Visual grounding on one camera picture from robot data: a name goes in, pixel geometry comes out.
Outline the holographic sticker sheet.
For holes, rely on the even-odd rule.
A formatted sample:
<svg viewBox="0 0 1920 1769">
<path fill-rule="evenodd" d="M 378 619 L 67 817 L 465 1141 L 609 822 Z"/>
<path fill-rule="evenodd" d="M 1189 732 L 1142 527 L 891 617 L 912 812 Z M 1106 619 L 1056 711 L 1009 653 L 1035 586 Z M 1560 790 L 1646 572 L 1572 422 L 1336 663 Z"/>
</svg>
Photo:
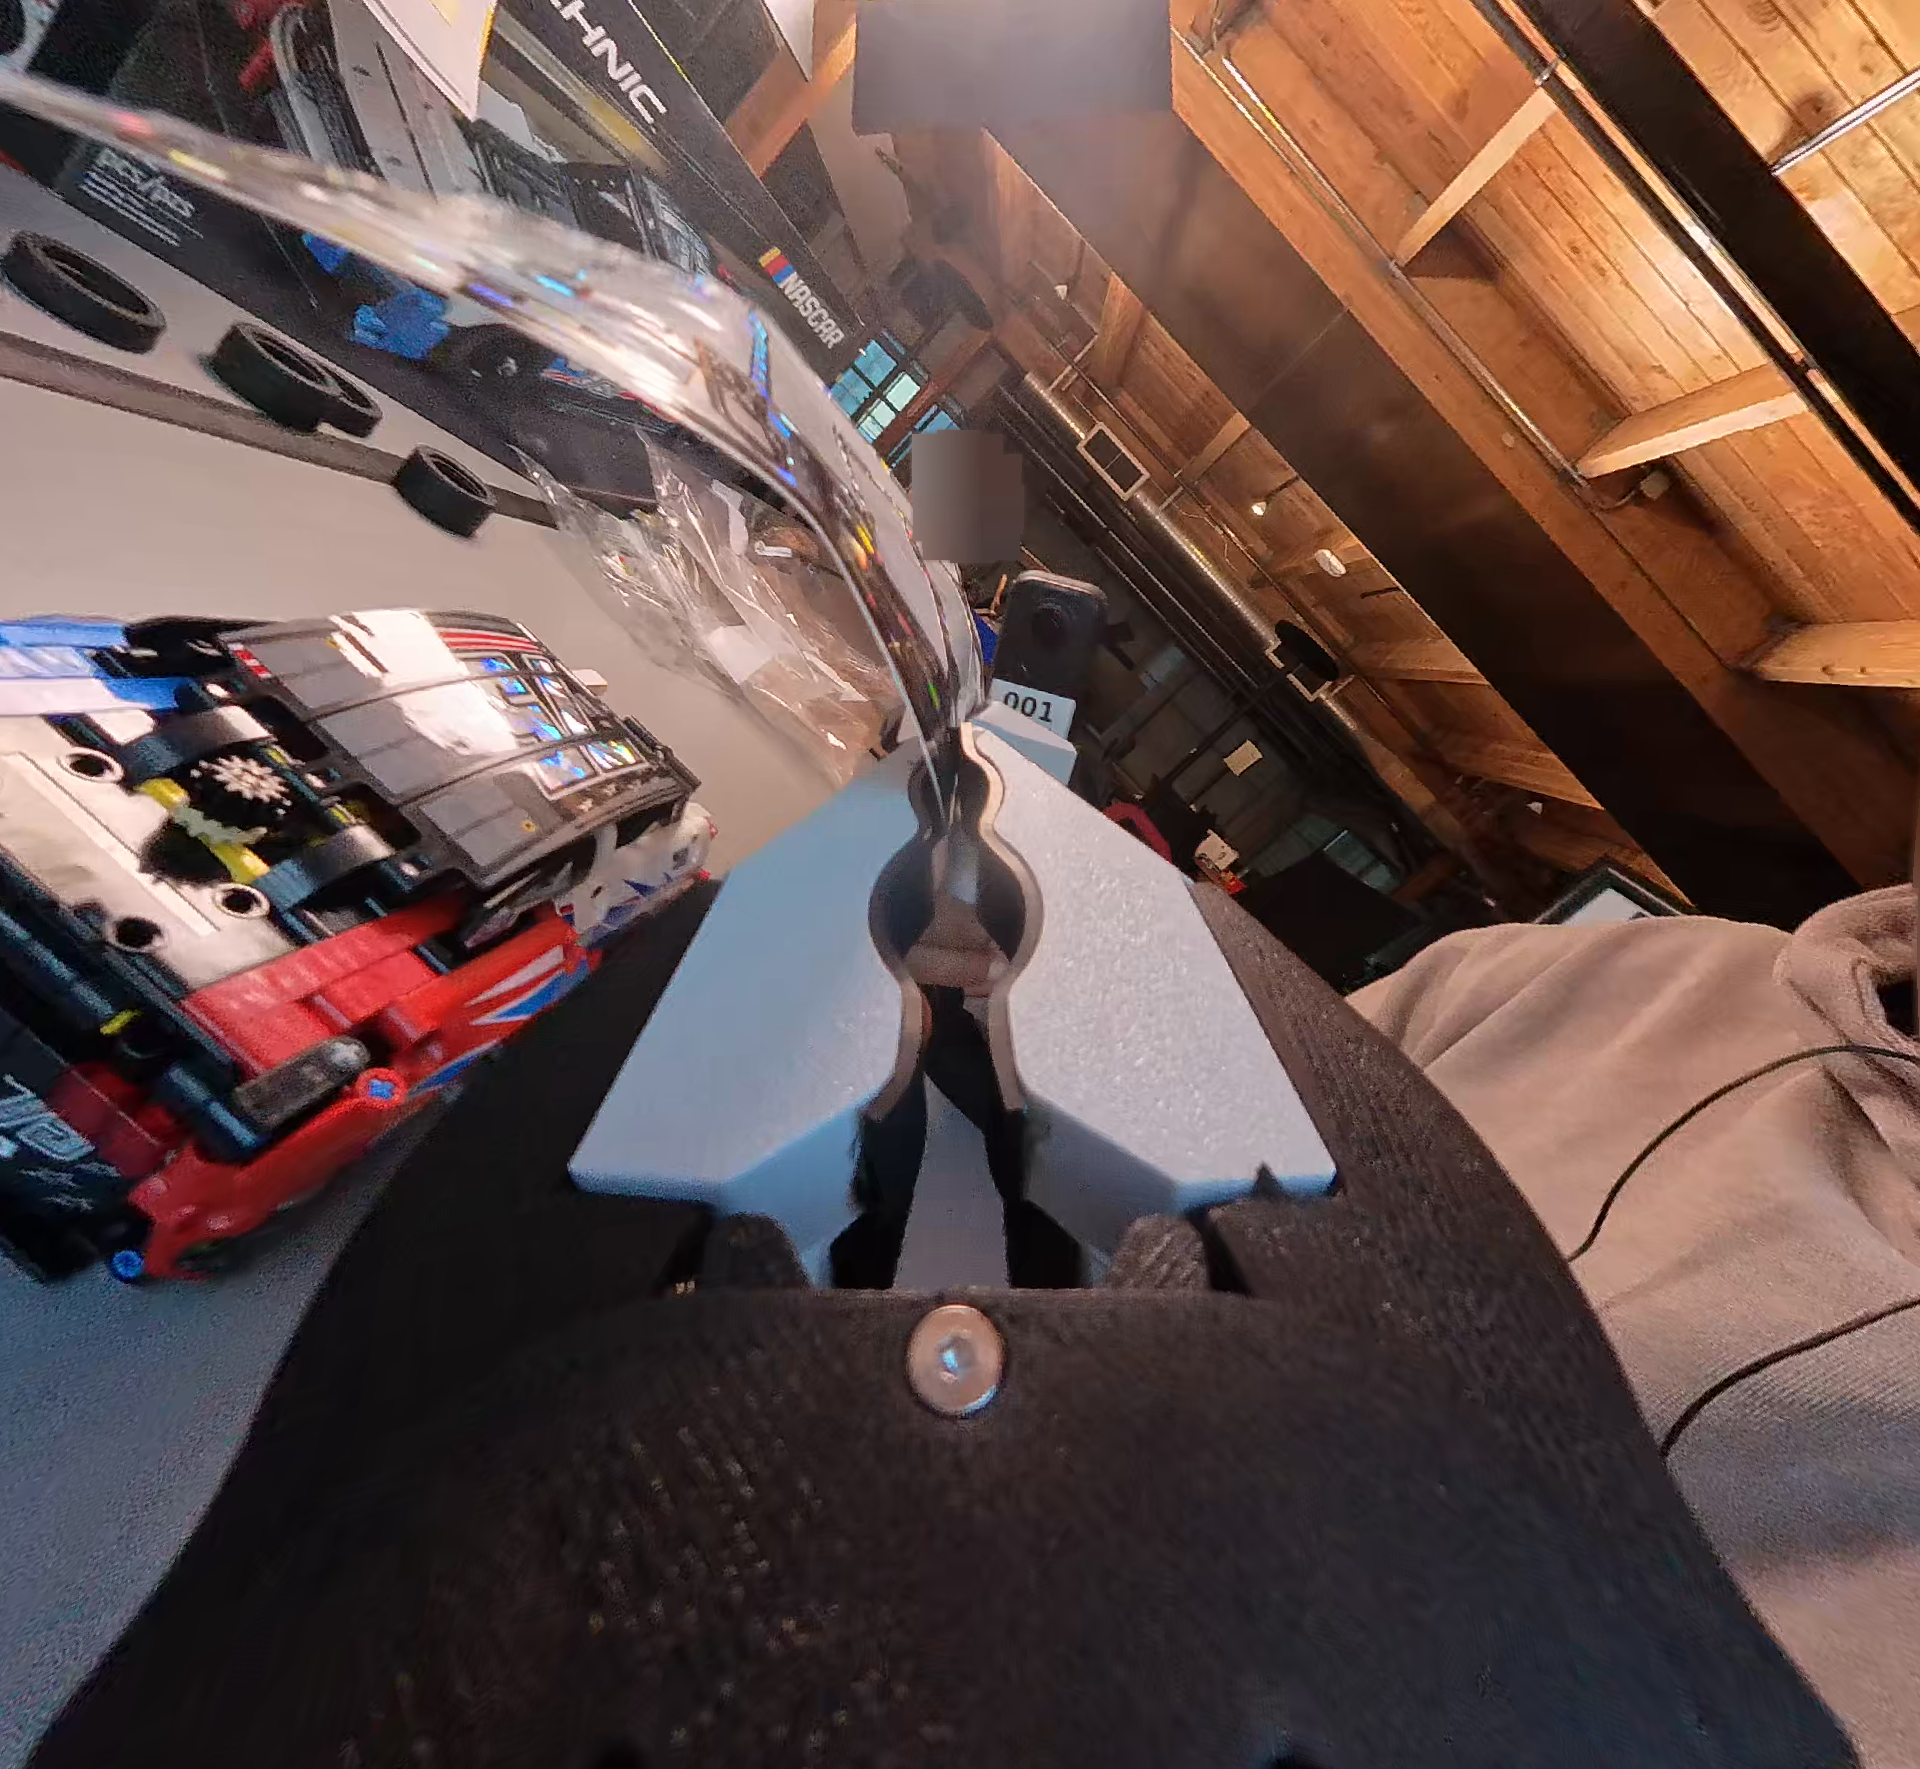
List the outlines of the holographic sticker sheet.
<svg viewBox="0 0 1920 1769">
<path fill-rule="evenodd" d="M 920 554 L 906 498 L 793 340 L 706 274 L 489 198 L 382 176 L 218 134 L 4 68 L 4 104 L 309 230 L 632 388 L 640 406 L 779 496 L 850 586 L 941 810 L 972 760 L 980 661 L 959 592 Z"/>
</svg>

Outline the black light stand pole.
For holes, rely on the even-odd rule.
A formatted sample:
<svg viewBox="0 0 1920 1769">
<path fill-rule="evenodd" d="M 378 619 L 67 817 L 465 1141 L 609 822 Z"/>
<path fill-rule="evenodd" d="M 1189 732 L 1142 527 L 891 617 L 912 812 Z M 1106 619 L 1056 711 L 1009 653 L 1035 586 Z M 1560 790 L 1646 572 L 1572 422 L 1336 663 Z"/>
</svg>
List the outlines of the black light stand pole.
<svg viewBox="0 0 1920 1769">
<path fill-rule="evenodd" d="M 1631 0 L 1512 0 L 1756 302 L 1753 338 L 1915 523 L 1915 349 Z"/>
</svg>

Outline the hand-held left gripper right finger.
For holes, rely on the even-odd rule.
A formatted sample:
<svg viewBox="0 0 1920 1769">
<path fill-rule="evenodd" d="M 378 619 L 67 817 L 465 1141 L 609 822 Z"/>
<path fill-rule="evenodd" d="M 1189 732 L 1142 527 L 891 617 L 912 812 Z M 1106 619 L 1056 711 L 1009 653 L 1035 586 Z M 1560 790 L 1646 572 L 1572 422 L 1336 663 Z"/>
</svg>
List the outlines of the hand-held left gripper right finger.
<svg viewBox="0 0 1920 1769">
<path fill-rule="evenodd" d="M 1333 1156 L 1196 884 L 992 729 L 968 732 L 968 785 L 1023 1195 L 1102 1261 L 1143 1218 L 1326 1195 Z"/>
</svg>

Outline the lego race car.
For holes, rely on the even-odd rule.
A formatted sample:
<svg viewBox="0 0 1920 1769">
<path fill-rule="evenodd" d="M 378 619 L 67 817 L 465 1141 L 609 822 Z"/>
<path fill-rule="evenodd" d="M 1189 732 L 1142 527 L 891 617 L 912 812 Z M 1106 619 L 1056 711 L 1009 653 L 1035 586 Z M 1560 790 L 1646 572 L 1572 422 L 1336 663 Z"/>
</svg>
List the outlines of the lego race car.
<svg viewBox="0 0 1920 1769">
<path fill-rule="evenodd" d="M 695 775 L 513 619 L 1 627 L 1 1235 L 195 1280 L 706 876 Z"/>
</svg>

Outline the white sign with black tag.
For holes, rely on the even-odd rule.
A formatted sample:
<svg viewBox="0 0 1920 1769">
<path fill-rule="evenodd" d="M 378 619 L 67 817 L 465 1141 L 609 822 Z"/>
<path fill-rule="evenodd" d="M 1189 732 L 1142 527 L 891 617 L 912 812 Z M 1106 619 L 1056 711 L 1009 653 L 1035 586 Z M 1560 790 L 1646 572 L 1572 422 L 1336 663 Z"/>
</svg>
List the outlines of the white sign with black tag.
<svg viewBox="0 0 1920 1769">
<path fill-rule="evenodd" d="M 1538 924 L 1609 922 L 1640 917 L 1692 917 L 1692 904 L 1645 880 L 1645 876 L 1599 860 L 1584 870 L 1536 917 Z"/>
</svg>

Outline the silver air duct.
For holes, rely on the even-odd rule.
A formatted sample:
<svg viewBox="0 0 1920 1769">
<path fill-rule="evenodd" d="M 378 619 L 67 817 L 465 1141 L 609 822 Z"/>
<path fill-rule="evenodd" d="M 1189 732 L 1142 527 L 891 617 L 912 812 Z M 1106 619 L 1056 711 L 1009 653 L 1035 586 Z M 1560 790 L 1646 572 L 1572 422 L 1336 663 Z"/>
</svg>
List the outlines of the silver air duct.
<svg viewBox="0 0 1920 1769">
<path fill-rule="evenodd" d="M 1277 619 L 1173 519 L 1169 495 L 1145 461 L 1108 422 L 1074 408 L 1062 388 L 1023 372 L 996 388 L 995 406 L 1044 461 L 1058 463 L 1065 487 L 1087 512 L 1092 532 L 1111 539 L 1212 632 L 1240 663 L 1269 673 L 1306 698 L 1328 700 L 1346 677 L 1336 655 L 1299 623 Z"/>
</svg>

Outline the lego set box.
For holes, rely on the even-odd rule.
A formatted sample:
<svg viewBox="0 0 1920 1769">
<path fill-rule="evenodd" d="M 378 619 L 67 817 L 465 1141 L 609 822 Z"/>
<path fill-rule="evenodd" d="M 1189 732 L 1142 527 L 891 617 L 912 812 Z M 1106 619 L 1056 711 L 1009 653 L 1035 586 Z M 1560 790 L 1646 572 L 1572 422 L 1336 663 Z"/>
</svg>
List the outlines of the lego set box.
<svg viewBox="0 0 1920 1769">
<path fill-rule="evenodd" d="M 861 349 L 799 222 L 634 0 L 496 0 L 475 118 L 362 0 L 4 0 L 4 68 L 712 276 L 825 388 Z M 627 491 L 646 482 L 642 441 L 695 463 L 632 388 L 309 230 L 12 107 L 4 165 L 498 461 Z"/>
</svg>

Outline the crumpled clear plastic bags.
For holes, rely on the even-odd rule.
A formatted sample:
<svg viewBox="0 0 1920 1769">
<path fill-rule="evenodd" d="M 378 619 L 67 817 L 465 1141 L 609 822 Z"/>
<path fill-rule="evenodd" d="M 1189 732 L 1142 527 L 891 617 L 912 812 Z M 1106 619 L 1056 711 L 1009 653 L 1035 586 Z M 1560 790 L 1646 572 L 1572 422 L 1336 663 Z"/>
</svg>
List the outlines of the crumpled clear plastic bags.
<svg viewBox="0 0 1920 1769">
<path fill-rule="evenodd" d="M 747 704 L 831 782 L 892 752 L 905 703 L 823 547 L 765 498 L 640 452 L 637 491 L 564 484 L 522 457 L 586 592 L 650 657 Z"/>
</svg>

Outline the paned window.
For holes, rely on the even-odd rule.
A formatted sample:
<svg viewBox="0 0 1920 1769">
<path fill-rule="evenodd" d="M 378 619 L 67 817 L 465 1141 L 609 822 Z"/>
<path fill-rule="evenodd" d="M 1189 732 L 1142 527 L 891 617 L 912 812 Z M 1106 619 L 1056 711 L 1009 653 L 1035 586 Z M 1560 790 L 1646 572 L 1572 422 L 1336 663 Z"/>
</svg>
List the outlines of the paned window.
<svg viewBox="0 0 1920 1769">
<path fill-rule="evenodd" d="M 879 331 L 852 357 L 830 394 L 879 452 L 892 454 L 910 434 L 961 425 L 951 402 L 939 392 L 919 412 L 909 412 L 926 383 L 924 365 L 899 338 Z"/>
</svg>

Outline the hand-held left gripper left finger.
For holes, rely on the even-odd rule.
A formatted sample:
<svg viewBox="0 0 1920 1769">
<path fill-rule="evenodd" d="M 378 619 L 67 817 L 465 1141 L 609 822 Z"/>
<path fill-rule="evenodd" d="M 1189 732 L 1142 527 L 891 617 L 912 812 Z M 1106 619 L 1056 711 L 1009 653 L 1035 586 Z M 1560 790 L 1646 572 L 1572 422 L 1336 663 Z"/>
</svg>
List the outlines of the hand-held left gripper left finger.
<svg viewBox="0 0 1920 1769">
<path fill-rule="evenodd" d="M 804 1275 L 910 1204 L 931 1103 L 900 935 L 931 912 L 923 760 L 899 750 L 740 862 L 575 1149 L 576 1187 L 761 1218 Z"/>
</svg>

